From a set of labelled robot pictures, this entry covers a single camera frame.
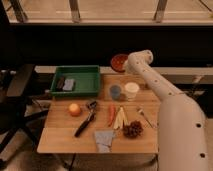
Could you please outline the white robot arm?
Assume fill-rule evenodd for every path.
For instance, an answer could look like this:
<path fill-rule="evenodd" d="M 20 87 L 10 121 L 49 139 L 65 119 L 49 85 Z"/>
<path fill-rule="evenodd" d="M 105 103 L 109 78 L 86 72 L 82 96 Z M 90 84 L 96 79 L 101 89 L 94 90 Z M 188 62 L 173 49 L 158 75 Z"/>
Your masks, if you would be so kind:
<path fill-rule="evenodd" d="M 160 100 L 158 171 L 209 171 L 205 114 L 199 104 L 150 67 L 150 50 L 133 52 L 124 64 L 139 74 Z"/>

